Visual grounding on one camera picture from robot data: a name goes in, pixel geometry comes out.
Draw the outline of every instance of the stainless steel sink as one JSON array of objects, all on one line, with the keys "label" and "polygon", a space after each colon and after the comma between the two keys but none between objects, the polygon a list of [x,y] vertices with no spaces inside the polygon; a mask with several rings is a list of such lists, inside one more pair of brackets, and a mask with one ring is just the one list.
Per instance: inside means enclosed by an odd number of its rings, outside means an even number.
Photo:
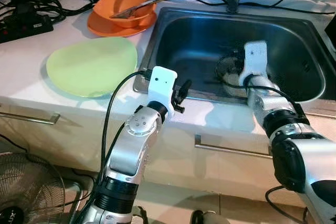
[{"label": "stainless steel sink", "polygon": [[[221,57],[242,51],[248,41],[265,40],[269,78],[296,101],[335,100],[336,67],[310,21],[163,8],[140,69],[162,66],[193,81],[189,98],[246,103],[241,91],[223,88],[215,78]],[[137,77],[135,91],[147,92]]]}]

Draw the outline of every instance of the countertop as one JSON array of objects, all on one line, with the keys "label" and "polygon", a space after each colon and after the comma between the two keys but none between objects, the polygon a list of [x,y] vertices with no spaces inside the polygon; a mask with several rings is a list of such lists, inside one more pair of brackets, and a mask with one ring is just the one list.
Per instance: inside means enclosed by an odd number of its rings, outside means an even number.
[{"label": "countertop", "polygon": [[[76,8],[85,0],[63,0],[68,8]],[[163,6],[179,8],[224,11],[224,7],[209,7],[193,2],[164,2],[158,4],[156,12]],[[326,41],[324,28],[331,15],[312,15],[294,13],[277,9],[241,7],[240,13],[302,18],[312,21]],[[87,11],[81,15],[67,17],[54,26],[54,31],[20,40],[0,44],[0,104],[18,105],[63,113],[80,113],[89,116],[104,116],[110,95],[96,99],[80,98],[67,94],[55,87],[46,73],[47,58],[55,50],[88,39],[98,38],[86,26]],[[138,66],[143,58],[153,27],[130,36],[138,51]],[[134,92],[133,80],[119,92],[113,105],[113,114],[129,115],[138,107],[146,104],[146,95]],[[183,104],[185,113],[176,113],[169,124],[188,128],[194,132],[222,134],[223,131],[256,134],[266,140],[263,129],[256,123],[252,110],[245,105],[232,105],[186,99]],[[336,140],[336,120],[309,117],[312,126],[330,139]]]}]

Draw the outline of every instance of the cabinet drawer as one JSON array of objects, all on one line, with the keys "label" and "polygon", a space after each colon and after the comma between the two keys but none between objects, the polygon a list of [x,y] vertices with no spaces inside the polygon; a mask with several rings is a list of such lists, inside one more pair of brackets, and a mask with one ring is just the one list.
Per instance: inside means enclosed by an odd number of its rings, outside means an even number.
[{"label": "cabinet drawer", "polygon": [[[150,151],[145,179],[262,201],[268,189],[279,185],[271,158],[196,148],[195,134],[202,136],[203,144],[268,153],[268,139],[263,135],[223,132],[218,136],[165,127]],[[277,192],[272,199],[304,206],[295,193],[287,190]]]},{"label": "cabinet drawer", "polygon": [[[1,112],[49,119],[55,112],[18,106],[0,107]],[[107,146],[121,121],[110,121]],[[26,147],[51,163],[98,171],[100,167],[102,117],[61,113],[54,125],[0,117],[0,131],[15,143]]]}]

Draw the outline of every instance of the metal handle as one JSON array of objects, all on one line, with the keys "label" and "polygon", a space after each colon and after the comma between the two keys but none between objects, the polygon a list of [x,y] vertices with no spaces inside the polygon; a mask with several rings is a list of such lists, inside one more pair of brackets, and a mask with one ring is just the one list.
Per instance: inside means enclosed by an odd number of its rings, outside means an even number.
[{"label": "metal handle", "polygon": [[34,117],[31,117],[31,116],[25,116],[25,115],[9,114],[9,113],[4,113],[4,112],[0,112],[0,117],[18,119],[18,120],[23,120],[23,121],[28,121],[28,122],[54,125],[54,124],[57,123],[57,121],[60,117],[60,114],[57,114],[57,113],[53,114],[49,120],[48,119],[41,119],[41,118],[34,118]]},{"label": "metal handle", "polygon": [[210,151],[228,152],[228,153],[242,154],[242,155],[262,157],[262,158],[272,158],[272,155],[270,154],[265,154],[265,153],[260,153],[260,152],[251,152],[251,151],[239,150],[239,149],[234,149],[234,148],[215,146],[215,145],[210,145],[210,144],[202,144],[200,135],[195,135],[195,147],[205,149],[205,150],[210,150]]}]

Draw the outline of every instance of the electric fan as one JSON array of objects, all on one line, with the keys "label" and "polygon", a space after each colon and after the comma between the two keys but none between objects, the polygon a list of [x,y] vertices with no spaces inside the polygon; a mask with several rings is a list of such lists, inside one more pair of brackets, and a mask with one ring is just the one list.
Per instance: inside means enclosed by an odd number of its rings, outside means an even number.
[{"label": "electric fan", "polygon": [[61,223],[64,200],[63,180],[46,160],[0,154],[0,224]]}]

